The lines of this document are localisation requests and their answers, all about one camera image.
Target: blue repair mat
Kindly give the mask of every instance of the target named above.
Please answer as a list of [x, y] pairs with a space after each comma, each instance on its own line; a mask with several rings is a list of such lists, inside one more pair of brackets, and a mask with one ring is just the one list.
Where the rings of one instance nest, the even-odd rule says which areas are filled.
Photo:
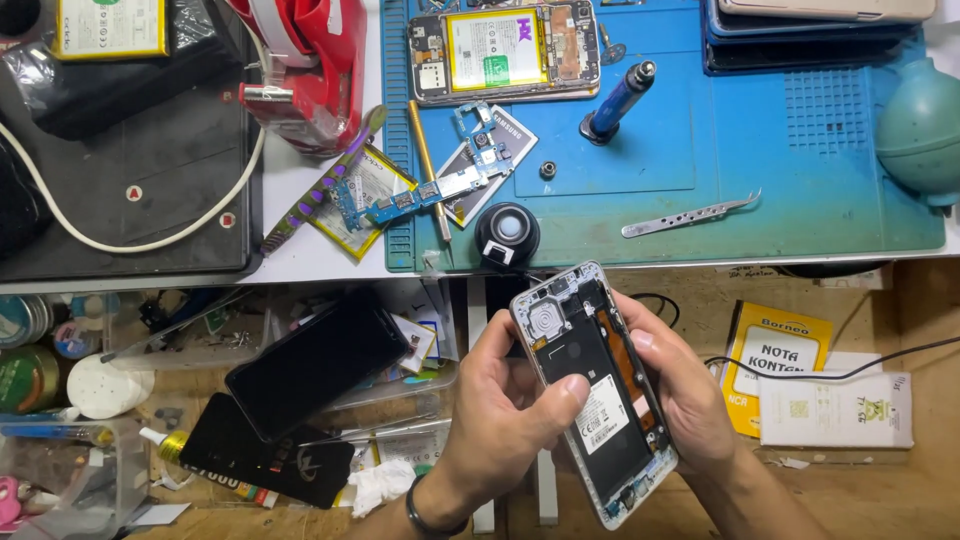
[[[515, 201], [540, 222], [534, 267], [586, 259], [603, 264], [726, 258], [799, 257], [944, 245], [943, 217], [903, 191], [874, 156], [874, 125], [900, 83], [896, 66], [921, 58], [907, 42], [895, 64], [878, 68], [775, 73], [711, 79], [701, 64], [699, 4], [658, 0], [638, 6], [594, 4], [623, 61], [603, 67], [599, 97], [501, 104], [540, 142], [488, 201]], [[423, 178], [410, 135], [407, 20], [417, 0], [384, 0], [384, 103], [390, 113], [384, 151]], [[653, 88], [605, 147], [578, 126], [633, 63], [657, 63]], [[420, 109], [430, 154], [443, 163], [459, 139], [453, 108]], [[552, 181], [539, 174], [557, 163]], [[674, 212], [763, 195], [727, 216], [627, 239], [620, 230]], [[432, 211], [392, 223], [386, 264], [392, 272], [477, 268], [473, 220], [453, 231], [453, 262]]]

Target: black cable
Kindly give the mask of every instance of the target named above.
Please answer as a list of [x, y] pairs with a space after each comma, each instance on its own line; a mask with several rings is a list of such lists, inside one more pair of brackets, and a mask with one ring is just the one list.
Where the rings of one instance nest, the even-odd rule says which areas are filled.
[[660, 309], [657, 310], [658, 316], [661, 312], [663, 312], [663, 306], [665, 304], [673, 306], [675, 314], [673, 316], [673, 321], [670, 323], [670, 328], [677, 326], [677, 321], [680, 320], [680, 306], [677, 306], [677, 303], [674, 302], [672, 298], [663, 296], [662, 294], [657, 294], [656, 292], [641, 292], [638, 294], [632, 294], [630, 295], [630, 298], [633, 298], [634, 300], [641, 300], [643, 298], [656, 298], [660, 300]]
[[873, 367], [873, 366], [876, 366], [877, 364], [883, 363], [883, 362], [885, 362], [885, 361], [887, 361], [887, 360], [892, 360], [892, 359], [894, 359], [894, 358], [897, 358], [897, 357], [900, 357], [900, 356], [904, 356], [904, 355], [912, 355], [913, 353], [918, 353], [918, 352], [920, 352], [920, 351], [926, 351], [927, 349], [935, 349], [935, 348], [937, 348], [937, 347], [943, 347], [944, 345], [949, 345], [950, 343], [956, 343], [956, 342], [958, 342], [958, 341], [960, 341], [960, 335], [958, 335], [957, 337], [952, 337], [952, 338], [950, 338], [950, 339], [945, 339], [945, 340], [943, 340], [943, 341], [936, 341], [936, 342], [934, 342], [934, 343], [927, 343], [926, 345], [920, 345], [920, 346], [917, 346], [917, 347], [912, 347], [912, 348], [910, 348], [910, 349], [904, 349], [904, 350], [902, 350], [902, 351], [900, 351], [900, 352], [898, 352], [898, 353], [893, 353], [893, 354], [887, 355], [887, 356], [881, 356], [880, 358], [877, 358], [876, 360], [874, 360], [874, 361], [872, 361], [872, 362], [868, 362], [868, 363], [866, 363], [866, 364], [864, 364], [864, 365], [862, 365], [862, 366], [860, 366], [860, 367], [854, 369], [853, 371], [851, 371], [851, 372], [849, 372], [849, 373], [847, 373], [847, 374], [844, 374], [844, 375], [772, 375], [772, 374], [769, 374], [769, 373], [759, 372], [759, 371], [757, 371], [756, 369], [754, 369], [754, 368], [752, 368], [752, 367], [744, 364], [744, 363], [741, 362], [741, 361], [734, 360], [733, 358], [729, 358], [729, 357], [726, 357], [726, 356], [714, 356], [713, 358], [705, 361], [705, 362], [704, 362], [704, 365], [710, 366], [710, 364], [712, 364], [712, 363], [714, 363], [714, 362], [730, 362], [730, 363], [732, 363], [732, 364], [734, 364], [734, 365], [736, 365], [736, 366], [739, 366], [740, 369], [744, 369], [744, 370], [746, 370], [746, 371], [748, 371], [748, 372], [750, 372], [750, 373], [753, 373], [754, 375], [756, 375], [756, 376], [758, 376], [758, 377], [764, 377], [764, 378], [766, 378], [766, 379], [780, 379], [780, 380], [802, 380], [802, 379], [843, 380], [843, 379], [849, 379], [850, 377], [853, 377], [854, 375], [860, 373], [861, 371], [863, 371], [863, 370], [865, 370], [865, 369], [868, 369], [868, 368], [871, 368], [871, 367]]

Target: red tape dispenser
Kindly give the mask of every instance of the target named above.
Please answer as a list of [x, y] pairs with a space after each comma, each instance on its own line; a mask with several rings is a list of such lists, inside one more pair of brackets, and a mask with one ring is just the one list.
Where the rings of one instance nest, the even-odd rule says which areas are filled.
[[268, 49], [263, 85], [240, 99], [303, 154], [333, 157], [363, 116], [367, 11], [361, 0], [228, 0]]

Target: pink keychain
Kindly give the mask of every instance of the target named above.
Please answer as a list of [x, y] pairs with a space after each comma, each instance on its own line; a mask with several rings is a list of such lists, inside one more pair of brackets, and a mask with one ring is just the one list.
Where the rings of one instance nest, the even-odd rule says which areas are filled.
[[16, 499], [19, 482], [14, 477], [0, 477], [0, 525], [12, 523], [20, 515], [20, 501]]

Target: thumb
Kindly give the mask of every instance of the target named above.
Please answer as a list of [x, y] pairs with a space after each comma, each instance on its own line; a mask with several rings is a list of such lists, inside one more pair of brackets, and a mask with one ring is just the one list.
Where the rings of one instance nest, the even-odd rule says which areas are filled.
[[520, 412], [526, 432], [536, 448], [542, 448], [573, 424], [584, 409], [590, 383], [583, 375], [568, 375], [543, 390], [543, 394]]
[[634, 342], [636, 353], [668, 384], [680, 381], [687, 373], [689, 361], [673, 343], [640, 329], [630, 332], [630, 340]]

